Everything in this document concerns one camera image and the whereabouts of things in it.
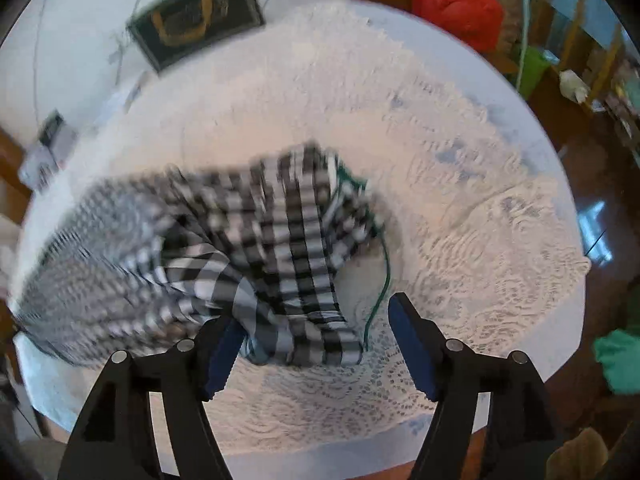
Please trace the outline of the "black gold gift box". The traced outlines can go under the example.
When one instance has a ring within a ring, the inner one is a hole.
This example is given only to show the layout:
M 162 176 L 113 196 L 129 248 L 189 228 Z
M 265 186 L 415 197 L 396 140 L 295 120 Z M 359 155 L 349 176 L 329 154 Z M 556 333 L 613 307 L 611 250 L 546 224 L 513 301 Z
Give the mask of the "black gold gift box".
M 127 30 L 157 73 L 219 41 L 265 25 L 258 0 L 157 0 Z

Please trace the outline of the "black white checkered garment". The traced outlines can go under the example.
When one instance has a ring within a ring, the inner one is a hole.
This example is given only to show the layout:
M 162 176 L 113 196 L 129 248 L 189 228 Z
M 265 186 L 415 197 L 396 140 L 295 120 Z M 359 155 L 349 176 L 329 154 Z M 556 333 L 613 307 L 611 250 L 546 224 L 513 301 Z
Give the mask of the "black white checkered garment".
M 366 181 L 313 143 L 240 168 L 108 179 L 47 240 L 17 325 L 89 366 L 161 352 L 228 314 L 254 364 L 354 365 L 368 335 L 345 320 L 334 280 L 378 232 Z

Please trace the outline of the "red mesh bag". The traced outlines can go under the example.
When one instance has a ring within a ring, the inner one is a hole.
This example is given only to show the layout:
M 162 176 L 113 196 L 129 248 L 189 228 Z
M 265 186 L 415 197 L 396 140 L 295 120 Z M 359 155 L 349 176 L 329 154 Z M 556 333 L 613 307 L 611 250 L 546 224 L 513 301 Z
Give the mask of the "red mesh bag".
M 498 0 L 411 0 L 411 12 L 480 53 L 496 50 L 504 19 Z

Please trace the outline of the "cookware product box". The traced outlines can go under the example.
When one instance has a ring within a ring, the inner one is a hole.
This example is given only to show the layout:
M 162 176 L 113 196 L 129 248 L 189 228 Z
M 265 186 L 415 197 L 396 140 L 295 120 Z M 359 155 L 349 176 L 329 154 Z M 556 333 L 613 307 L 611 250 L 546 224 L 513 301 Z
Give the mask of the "cookware product box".
M 43 191 L 73 153 L 78 138 L 78 131 L 57 110 L 52 112 L 26 151 L 18 170 L 20 181 L 32 191 Z

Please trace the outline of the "white lace tablecloth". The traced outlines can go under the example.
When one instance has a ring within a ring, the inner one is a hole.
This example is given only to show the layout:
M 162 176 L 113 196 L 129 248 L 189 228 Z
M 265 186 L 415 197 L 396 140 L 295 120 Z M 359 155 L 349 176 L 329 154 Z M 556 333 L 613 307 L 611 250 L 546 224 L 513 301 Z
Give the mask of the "white lace tablecloth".
M 168 70 L 84 134 L 29 206 L 10 307 L 29 399 L 64 429 L 112 352 L 231 310 L 247 340 L 205 411 L 232 470 L 341 479 L 415 458 L 433 416 L 391 294 L 549 377 L 578 347 L 588 271 L 510 84 L 429 24 L 329 2 Z

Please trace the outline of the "white paper booklet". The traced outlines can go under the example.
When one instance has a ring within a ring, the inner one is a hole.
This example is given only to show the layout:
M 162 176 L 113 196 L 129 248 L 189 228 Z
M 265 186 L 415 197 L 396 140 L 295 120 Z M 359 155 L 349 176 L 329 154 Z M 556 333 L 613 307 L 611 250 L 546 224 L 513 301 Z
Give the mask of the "white paper booklet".
M 90 122 L 93 130 L 104 127 L 114 116 L 125 114 L 132 102 L 140 96 L 150 73 L 146 70 L 134 74 L 121 82 L 111 95 L 100 105 Z

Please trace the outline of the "green cloth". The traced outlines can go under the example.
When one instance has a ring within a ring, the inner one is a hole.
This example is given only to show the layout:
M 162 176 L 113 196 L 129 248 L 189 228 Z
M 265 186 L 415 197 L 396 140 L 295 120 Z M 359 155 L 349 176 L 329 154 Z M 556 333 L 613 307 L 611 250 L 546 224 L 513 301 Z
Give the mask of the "green cloth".
M 638 335 L 626 330 L 613 330 L 594 342 L 593 351 L 612 392 L 620 396 L 632 396 L 640 392 Z

